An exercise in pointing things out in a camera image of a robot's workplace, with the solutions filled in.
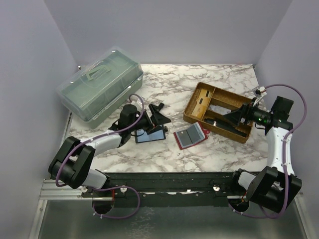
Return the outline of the black leather card holder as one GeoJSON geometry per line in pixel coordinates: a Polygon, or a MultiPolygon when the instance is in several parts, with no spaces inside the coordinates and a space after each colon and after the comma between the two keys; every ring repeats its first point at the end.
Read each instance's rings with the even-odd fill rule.
{"type": "Polygon", "coordinates": [[[150,134],[147,134],[143,129],[139,129],[134,132],[135,142],[145,143],[145,142],[165,140],[166,132],[167,132],[167,127],[164,125],[159,125],[159,130],[150,134]]]}

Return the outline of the red leather card holder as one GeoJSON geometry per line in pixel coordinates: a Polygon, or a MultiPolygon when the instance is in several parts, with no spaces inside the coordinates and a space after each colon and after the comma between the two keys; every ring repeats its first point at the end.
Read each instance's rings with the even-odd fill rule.
{"type": "Polygon", "coordinates": [[[180,150],[184,150],[208,139],[206,130],[200,122],[196,122],[187,129],[173,133],[180,150]]]}

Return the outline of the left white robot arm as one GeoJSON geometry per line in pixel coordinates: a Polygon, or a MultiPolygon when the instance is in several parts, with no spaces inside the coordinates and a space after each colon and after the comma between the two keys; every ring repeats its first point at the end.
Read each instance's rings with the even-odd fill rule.
{"type": "Polygon", "coordinates": [[[135,105],[127,104],[119,119],[105,133],[89,139],[66,138],[49,165],[49,174],[56,182],[63,182],[61,187],[66,185],[77,189],[85,186],[93,188],[100,197],[107,196],[111,189],[108,176],[91,169],[93,158],[123,146],[131,136],[137,136],[138,130],[146,134],[164,131],[164,125],[171,120],[160,113],[163,107],[163,103],[158,106],[150,104],[152,115],[148,116],[146,110],[138,110],[135,105]]]}

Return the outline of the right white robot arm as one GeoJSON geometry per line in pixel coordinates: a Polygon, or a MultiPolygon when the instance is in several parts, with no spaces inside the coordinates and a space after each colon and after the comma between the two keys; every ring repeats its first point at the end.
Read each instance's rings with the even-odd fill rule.
{"type": "Polygon", "coordinates": [[[265,128],[268,144],[267,166],[258,174],[239,169],[229,183],[235,195],[247,192],[247,200],[280,213],[286,209],[300,191],[302,181],[295,176],[291,165],[290,143],[293,124],[288,121],[293,101],[278,96],[270,110],[264,111],[255,104],[256,99],[232,110],[224,117],[238,126],[241,120],[254,122],[265,128]]]}

